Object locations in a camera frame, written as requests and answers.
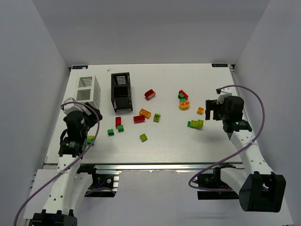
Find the green and yellow brick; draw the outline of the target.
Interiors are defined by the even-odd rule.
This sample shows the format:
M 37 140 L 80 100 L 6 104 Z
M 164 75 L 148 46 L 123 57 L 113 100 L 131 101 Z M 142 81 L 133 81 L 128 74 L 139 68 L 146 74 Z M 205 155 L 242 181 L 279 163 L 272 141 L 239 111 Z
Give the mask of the green and yellow brick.
M 90 145 L 93 142 L 94 138 L 94 136 L 87 136 L 87 144 Z

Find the lime green small brick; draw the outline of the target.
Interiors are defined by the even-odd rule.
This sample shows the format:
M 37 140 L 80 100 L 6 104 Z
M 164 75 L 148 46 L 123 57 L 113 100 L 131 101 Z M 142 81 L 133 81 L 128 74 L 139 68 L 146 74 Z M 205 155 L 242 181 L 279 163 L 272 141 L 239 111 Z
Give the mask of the lime green small brick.
M 158 113 L 154 114 L 153 121 L 154 121 L 154 122 L 159 122 L 159 120 L 160 120 L 160 117 L 161 117 L 161 115 L 160 115 L 160 114 L 158 114 Z

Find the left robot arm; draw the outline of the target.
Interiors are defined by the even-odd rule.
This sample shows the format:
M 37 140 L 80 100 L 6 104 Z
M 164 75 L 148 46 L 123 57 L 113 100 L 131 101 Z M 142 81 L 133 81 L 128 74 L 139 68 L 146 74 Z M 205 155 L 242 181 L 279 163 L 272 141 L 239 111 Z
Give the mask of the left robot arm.
M 31 219 L 32 226 L 76 226 L 77 205 L 92 185 L 93 167 L 82 167 L 83 153 L 90 147 L 87 134 L 99 125 L 102 115 L 98 109 L 85 104 L 85 110 L 64 108 L 67 128 L 59 142 L 59 161 L 50 194 L 40 213 Z

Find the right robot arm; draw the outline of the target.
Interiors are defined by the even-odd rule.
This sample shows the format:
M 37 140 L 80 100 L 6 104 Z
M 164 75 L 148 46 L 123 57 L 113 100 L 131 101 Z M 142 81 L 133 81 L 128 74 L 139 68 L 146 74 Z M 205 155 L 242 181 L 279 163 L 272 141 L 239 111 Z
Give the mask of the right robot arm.
M 224 100 L 207 100 L 206 120 L 221 120 L 223 130 L 240 152 L 245 168 L 241 174 L 234 168 L 222 168 L 220 180 L 226 183 L 239 198 L 244 211 L 279 212 L 285 193 L 286 180 L 275 174 L 264 160 L 259 147 L 252 140 L 252 128 L 243 120 L 244 101 L 241 97 L 228 96 Z

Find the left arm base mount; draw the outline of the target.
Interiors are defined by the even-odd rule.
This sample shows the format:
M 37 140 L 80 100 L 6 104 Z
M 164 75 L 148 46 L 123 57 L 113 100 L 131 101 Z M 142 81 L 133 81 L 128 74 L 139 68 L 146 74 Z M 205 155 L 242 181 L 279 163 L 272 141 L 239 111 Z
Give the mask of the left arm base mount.
M 109 173 L 101 173 L 95 165 L 82 165 L 77 170 L 77 173 L 87 173 L 92 177 L 92 184 L 86 192 L 86 197 L 110 197 L 113 198 L 116 194 L 114 191 L 115 175 Z

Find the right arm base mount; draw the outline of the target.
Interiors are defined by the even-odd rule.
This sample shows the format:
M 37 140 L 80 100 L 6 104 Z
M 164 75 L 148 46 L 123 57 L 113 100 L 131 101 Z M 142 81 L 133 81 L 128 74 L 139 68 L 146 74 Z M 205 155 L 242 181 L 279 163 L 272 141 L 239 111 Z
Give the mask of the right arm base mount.
M 212 173 L 201 174 L 197 179 L 193 180 L 193 183 L 199 187 L 205 187 L 210 189 L 230 189 L 230 187 L 221 181 L 220 172 L 223 168 L 234 168 L 236 167 L 229 163 L 222 163 L 213 168 Z M 218 191 L 197 191 L 198 200 L 238 200 L 238 194 L 234 191 L 230 192 L 218 192 Z

